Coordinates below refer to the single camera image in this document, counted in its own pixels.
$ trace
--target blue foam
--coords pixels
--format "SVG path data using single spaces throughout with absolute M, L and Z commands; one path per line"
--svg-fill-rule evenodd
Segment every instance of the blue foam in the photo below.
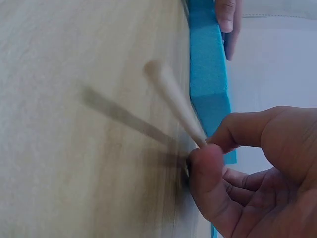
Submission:
M 189 0 L 190 97 L 207 136 L 231 112 L 222 36 L 213 0 Z M 224 156 L 234 164 L 236 152 Z

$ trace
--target drumstick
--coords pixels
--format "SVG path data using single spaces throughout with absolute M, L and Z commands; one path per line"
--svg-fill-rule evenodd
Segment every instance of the drumstick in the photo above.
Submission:
M 196 144 L 200 148 L 205 146 L 206 136 L 177 84 L 172 69 L 158 60 L 153 60 L 144 66 L 144 73 Z

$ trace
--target hand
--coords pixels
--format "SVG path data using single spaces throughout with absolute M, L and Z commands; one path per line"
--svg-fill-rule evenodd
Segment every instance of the hand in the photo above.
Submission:
M 190 190 L 225 238 L 317 237 L 317 109 L 230 114 L 208 143 L 190 156 Z M 223 153 L 240 145 L 261 147 L 274 167 L 226 169 Z
M 224 34 L 224 50 L 232 59 L 242 21 L 242 0 L 215 0 L 215 11 L 220 29 Z

